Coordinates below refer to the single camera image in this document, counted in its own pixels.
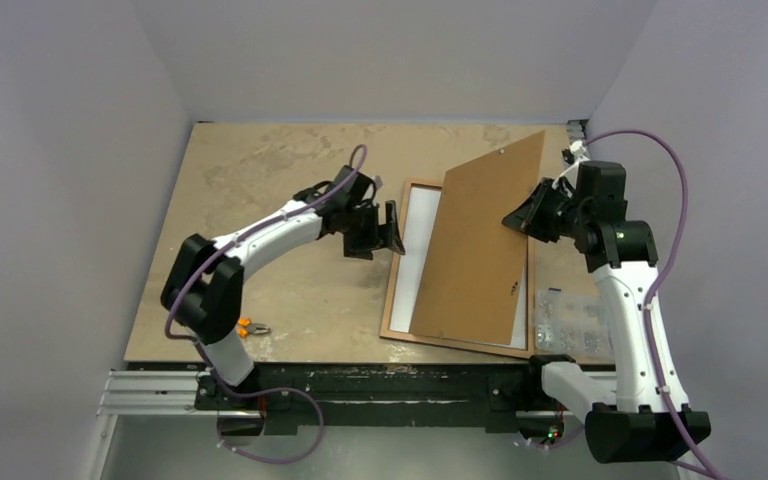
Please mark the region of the brown backing board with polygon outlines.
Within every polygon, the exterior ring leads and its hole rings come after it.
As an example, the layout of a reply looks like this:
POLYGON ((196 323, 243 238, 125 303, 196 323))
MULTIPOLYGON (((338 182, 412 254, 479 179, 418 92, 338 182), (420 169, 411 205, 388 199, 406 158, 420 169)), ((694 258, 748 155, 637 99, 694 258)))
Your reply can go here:
POLYGON ((538 132, 445 173, 411 334, 511 342, 528 239, 502 220, 536 186, 544 142, 538 132))

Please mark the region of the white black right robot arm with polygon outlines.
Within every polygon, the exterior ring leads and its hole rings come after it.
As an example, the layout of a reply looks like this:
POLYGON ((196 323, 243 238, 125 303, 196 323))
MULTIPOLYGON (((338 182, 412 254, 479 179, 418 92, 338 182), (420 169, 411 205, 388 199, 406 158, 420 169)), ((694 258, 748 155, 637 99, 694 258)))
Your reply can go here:
POLYGON ((530 361, 521 392, 533 406, 556 400, 574 413, 599 463, 674 462, 710 435, 711 423, 691 407, 675 370, 657 298, 654 235, 647 222, 627 219, 625 186, 621 164, 586 161, 574 184, 544 177, 503 218, 537 241, 572 239, 608 316, 616 372, 609 389, 571 357, 541 355, 530 361))

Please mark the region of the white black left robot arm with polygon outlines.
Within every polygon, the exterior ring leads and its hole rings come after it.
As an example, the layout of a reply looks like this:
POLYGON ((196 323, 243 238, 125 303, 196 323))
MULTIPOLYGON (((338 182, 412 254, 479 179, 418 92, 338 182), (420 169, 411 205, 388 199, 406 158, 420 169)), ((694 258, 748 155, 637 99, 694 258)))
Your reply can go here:
POLYGON ((235 232, 187 237, 162 289, 164 332, 185 328, 221 379, 219 395, 232 408, 257 399, 255 362, 237 333, 245 283, 272 261, 329 235, 342 236, 346 258, 370 260, 375 251, 405 252, 394 200, 378 203, 380 181, 345 165, 335 179, 297 192, 274 213, 235 232))

